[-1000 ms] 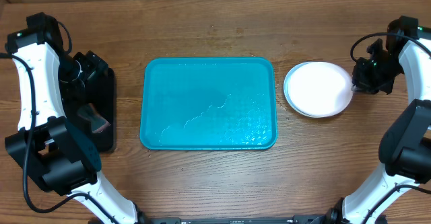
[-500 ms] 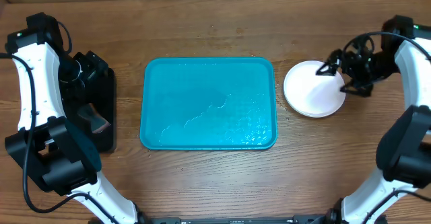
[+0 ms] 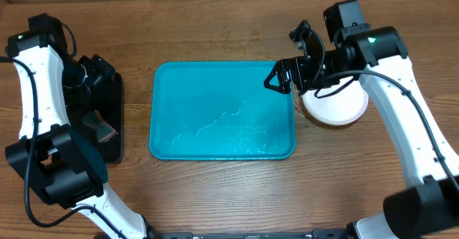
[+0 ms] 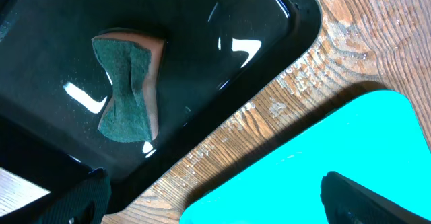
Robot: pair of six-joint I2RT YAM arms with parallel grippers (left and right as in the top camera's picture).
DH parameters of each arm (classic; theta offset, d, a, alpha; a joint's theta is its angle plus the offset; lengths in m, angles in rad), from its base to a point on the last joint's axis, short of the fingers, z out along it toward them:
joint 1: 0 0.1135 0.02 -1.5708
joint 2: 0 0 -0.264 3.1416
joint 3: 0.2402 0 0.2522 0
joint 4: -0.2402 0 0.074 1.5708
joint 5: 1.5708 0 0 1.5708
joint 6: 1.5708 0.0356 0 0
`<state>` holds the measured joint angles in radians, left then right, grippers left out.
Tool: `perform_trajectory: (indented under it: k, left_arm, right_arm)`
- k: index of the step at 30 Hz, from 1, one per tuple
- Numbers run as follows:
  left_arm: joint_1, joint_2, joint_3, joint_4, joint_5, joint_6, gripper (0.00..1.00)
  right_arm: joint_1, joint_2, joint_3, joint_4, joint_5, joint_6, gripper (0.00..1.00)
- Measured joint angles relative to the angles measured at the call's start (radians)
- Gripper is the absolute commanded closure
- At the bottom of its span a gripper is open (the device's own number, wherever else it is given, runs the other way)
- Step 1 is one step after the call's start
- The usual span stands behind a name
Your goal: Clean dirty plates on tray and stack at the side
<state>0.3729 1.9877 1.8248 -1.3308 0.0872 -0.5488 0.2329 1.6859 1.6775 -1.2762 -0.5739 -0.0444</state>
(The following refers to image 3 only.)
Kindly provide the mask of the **white plate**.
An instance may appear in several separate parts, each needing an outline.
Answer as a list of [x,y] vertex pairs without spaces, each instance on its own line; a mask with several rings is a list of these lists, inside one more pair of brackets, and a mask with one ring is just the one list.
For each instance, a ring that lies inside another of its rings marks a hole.
[[340,79],[338,85],[320,90],[309,90],[301,96],[309,114],[316,120],[332,125],[344,126],[358,120],[366,110],[368,94],[352,77]]

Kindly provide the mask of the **brown bow-shaped sponge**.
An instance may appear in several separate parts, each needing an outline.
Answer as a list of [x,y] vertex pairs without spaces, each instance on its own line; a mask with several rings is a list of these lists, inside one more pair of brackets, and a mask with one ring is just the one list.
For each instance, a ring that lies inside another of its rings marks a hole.
[[118,132],[102,117],[98,110],[87,113],[82,118],[82,122],[95,130],[97,140],[105,143],[111,140]]

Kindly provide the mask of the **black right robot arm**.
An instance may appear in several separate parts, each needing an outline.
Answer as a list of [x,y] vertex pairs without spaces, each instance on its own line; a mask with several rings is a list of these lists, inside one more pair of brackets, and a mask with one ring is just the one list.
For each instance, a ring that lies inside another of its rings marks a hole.
[[446,141],[417,86],[407,48],[393,27],[366,24],[333,33],[335,49],[302,22],[290,34],[299,57],[278,60],[273,90],[313,91],[323,99],[358,83],[373,100],[396,149],[406,188],[380,213],[351,222],[343,238],[421,238],[458,225],[458,155]]

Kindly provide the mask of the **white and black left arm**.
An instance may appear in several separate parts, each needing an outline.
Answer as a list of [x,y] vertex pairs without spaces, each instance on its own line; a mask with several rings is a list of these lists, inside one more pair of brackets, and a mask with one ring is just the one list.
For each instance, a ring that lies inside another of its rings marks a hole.
[[24,194],[80,213],[109,238],[153,238],[108,182],[106,154],[122,154],[123,81],[98,55],[79,60],[65,36],[32,29],[9,38],[22,97],[19,140],[5,149]]

